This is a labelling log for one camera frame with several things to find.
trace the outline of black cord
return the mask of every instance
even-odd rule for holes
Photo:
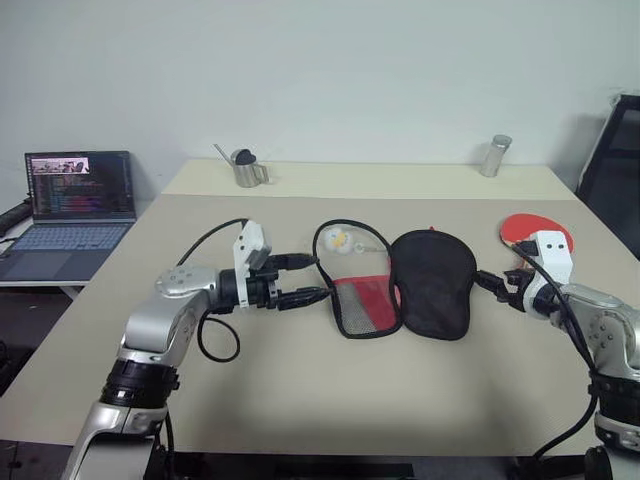
[[[213,235],[216,232],[219,232],[220,230],[222,230],[223,228],[227,228],[230,225],[234,225],[236,223],[241,223],[242,226],[244,227],[246,225],[246,223],[249,221],[248,218],[235,218],[233,220],[229,220],[228,222],[224,222],[220,225],[218,225],[215,228],[212,228],[211,230],[209,230],[207,233],[205,233],[204,235],[202,235],[198,240],[196,240],[196,242],[191,245],[191,247],[189,248],[189,250],[186,251],[186,253],[182,256],[182,258],[178,261],[176,266],[180,266],[182,265],[190,256],[191,254],[194,252],[194,250],[196,248],[198,248],[200,246],[200,244],[202,244],[202,242],[204,242],[207,238],[209,238],[211,235]]]
[[[548,442],[545,445],[543,445],[542,447],[540,447],[538,449],[538,451],[533,454],[533,458],[535,458],[536,460],[540,460],[542,458],[542,456],[545,453],[547,453],[549,450],[551,450],[553,447],[555,447],[557,445],[560,445],[566,439],[568,439],[569,437],[571,437],[574,434],[578,433],[582,429],[582,427],[584,427],[587,424],[587,422],[589,421],[591,416],[596,411],[596,405],[597,404],[598,404],[598,397],[596,397],[595,395],[591,395],[591,400],[589,401],[589,406],[585,410],[585,412],[582,415],[582,417],[580,418],[580,420],[578,420],[576,422],[576,424],[573,427],[571,427],[570,429],[568,429],[566,432],[558,435],[556,438],[554,438],[550,442]]]
[[[595,363],[593,362],[593,358],[591,357],[591,353],[589,352],[589,347],[584,338],[584,334],[582,333],[582,329],[580,328],[580,324],[578,323],[578,319],[576,318],[576,315],[573,312],[571,305],[569,305],[569,302],[567,302],[567,300],[565,299],[564,295],[560,291],[560,288],[558,288],[558,285],[555,283],[551,275],[549,275],[549,273],[542,267],[542,265],[540,265],[533,258],[531,258],[531,256],[528,255],[526,252],[524,252],[520,247],[514,244],[511,246],[511,249],[514,252],[516,252],[520,257],[522,257],[524,260],[526,260],[526,262],[529,265],[531,265],[538,273],[540,273],[540,275],[542,275],[542,277],[549,283],[549,285],[551,285],[551,288],[553,289],[556,297],[558,298],[558,301],[560,302],[561,308],[563,310],[561,312],[561,318],[564,322],[565,328],[567,329],[567,334],[571,338],[571,341],[575,345],[580,356],[586,362],[587,366],[589,367],[589,370],[591,372],[596,372],[597,370],[596,370]],[[545,453],[547,453],[549,450],[551,450],[552,448],[556,447],[557,445],[561,444],[568,438],[575,435],[577,432],[579,432],[582,429],[582,427],[584,427],[587,424],[589,419],[593,416],[594,412],[596,411],[596,406],[598,404],[598,397],[591,393],[590,395],[591,395],[591,398],[589,400],[589,405],[587,406],[587,409],[585,410],[585,412],[582,414],[582,417],[580,417],[580,420],[578,420],[571,428],[566,430],[564,433],[561,433],[560,435],[555,437],[553,440],[547,442],[542,447],[540,447],[538,451],[536,451],[536,453],[533,454],[533,458],[536,461],[539,461],[542,458],[542,456]]]
[[[198,341],[198,347],[200,348],[200,351],[205,357],[207,357],[209,360],[213,362],[228,363],[232,360],[235,360],[235,358],[238,355],[240,355],[240,337],[238,336],[238,333],[227,322],[223,322],[222,320],[219,320],[217,318],[210,317],[209,313],[210,312],[205,312],[205,314],[200,318],[200,321],[198,322],[198,330],[196,331],[196,340]],[[215,355],[212,355],[211,353],[209,353],[207,348],[204,346],[204,341],[202,340],[202,330],[204,329],[205,322],[218,323],[223,327],[225,327],[227,330],[229,330],[229,332],[231,332],[231,335],[233,335],[233,338],[236,341],[236,350],[235,352],[233,352],[231,356],[216,357]]]
[[[16,465],[17,465],[18,445],[19,445],[19,442],[16,442],[15,448],[13,449],[13,459],[11,460],[11,463],[9,464],[9,480],[13,479],[13,471],[15,470]]]
[[[173,439],[173,424],[171,423],[171,415],[167,410],[167,416],[164,418],[164,426],[167,431],[167,472],[169,474],[169,480],[175,478],[175,443]]]
[[[587,363],[589,370],[591,372],[595,372],[596,366],[595,366],[595,363],[593,363],[593,359],[591,358],[591,353],[589,352],[589,347],[587,345],[587,341],[584,338],[584,334],[582,333],[582,329],[580,328],[580,324],[578,323],[578,319],[576,318],[576,315],[573,312],[573,309],[571,308],[567,300],[564,298],[564,295],[558,288],[558,285],[556,284],[556,282],[553,280],[551,275],[549,275],[549,273],[544,268],[542,268],[542,265],[540,265],[533,258],[531,258],[530,255],[524,252],[516,244],[512,245],[511,249],[514,252],[516,252],[520,257],[522,257],[524,260],[526,260],[527,263],[531,265],[538,273],[540,273],[540,275],[542,275],[542,277],[551,286],[563,310],[561,312],[561,318],[565,324],[565,327],[567,328],[567,334],[569,335],[569,338],[571,338],[571,341],[573,342],[576,349],[578,350],[578,353]]]

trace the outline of laptop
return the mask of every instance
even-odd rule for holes
[[[129,152],[25,154],[33,225],[0,282],[87,283],[136,220]]]

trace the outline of table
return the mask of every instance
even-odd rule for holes
[[[499,222],[516,212],[544,214],[574,235],[575,281],[638,306],[637,260],[546,167],[504,167],[497,179],[474,176],[473,167],[464,166],[277,164],[272,171],[278,183],[244,190],[222,163],[188,163],[0,398],[0,435],[72,444],[100,394],[128,315],[154,279],[202,232],[238,216],[263,224],[274,253],[308,251],[315,228],[336,217],[367,222],[389,240],[433,225],[465,241],[479,268],[499,272],[515,264],[497,240]],[[334,182],[321,188],[311,177]],[[236,234],[221,232],[203,244],[194,263],[231,267]],[[285,289],[306,284],[322,284],[317,272],[283,276]],[[240,357],[213,364],[194,341],[180,367],[182,387],[169,399],[176,447],[531,454],[582,414],[586,369],[565,334],[477,287],[471,311],[467,335],[444,342],[406,329],[375,340],[345,339],[328,303],[289,312],[236,310],[226,320],[240,335]],[[223,335],[207,341],[212,349],[224,346]],[[554,453],[581,454],[597,443],[588,426]]]

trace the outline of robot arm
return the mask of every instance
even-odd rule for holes
[[[596,435],[608,454],[610,478],[640,478],[640,310],[611,295],[569,283],[573,268],[564,234],[539,231],[517,245],[552,277],[577,320],[578,331],[567,321],[555,289],[538,271],[521,268],[505,272],[503,280],[478,272],[476,283],[492,291],[498,301],[583,336],[593,360],[590,393],[600,403],[595,415]]]
[[[166,400],[179,387],[177,368],[198,322],[209,312],[231,313],[237,305],[286,310],[329,295],[318,287],[280,291],[278,270],[304,268],[316,259],[270,252],[262,227],[249,221],[234,244],[234,269],[180,265],[158,278],[127,322],[117,359],[76,441],[64,480],[143,478],[167,416]]]

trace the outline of black bag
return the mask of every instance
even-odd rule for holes
[[[400,316],[424,337],[458,340],[469,329],[473,252],[436,230],[405,233],[391,246],[391,277],[400,290]]]

